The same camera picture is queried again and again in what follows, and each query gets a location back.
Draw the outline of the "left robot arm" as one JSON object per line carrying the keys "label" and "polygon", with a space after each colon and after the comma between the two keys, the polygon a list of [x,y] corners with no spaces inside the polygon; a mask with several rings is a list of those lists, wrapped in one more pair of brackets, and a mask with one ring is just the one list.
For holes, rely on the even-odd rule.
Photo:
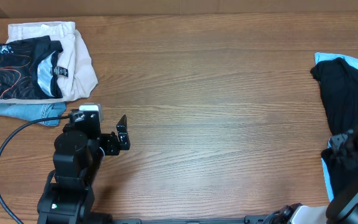
{"label": "left robot arm", "polygon": [[129,150],[127,117],[116,131],[103,134],[98,112],[72,112],[55,142],[54,170],[38,202],[38,224],[109,224],[112,215],[92,212],[93,182],[107,156]]}

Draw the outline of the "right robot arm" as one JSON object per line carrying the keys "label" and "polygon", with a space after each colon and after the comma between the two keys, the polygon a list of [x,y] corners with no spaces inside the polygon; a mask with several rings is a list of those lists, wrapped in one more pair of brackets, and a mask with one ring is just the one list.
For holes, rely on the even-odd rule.
{"label": "right robot arm", "polygon": [[264,223],[358,223],[358,126],[332,136],[321,161],[329,205],[286,205]]}

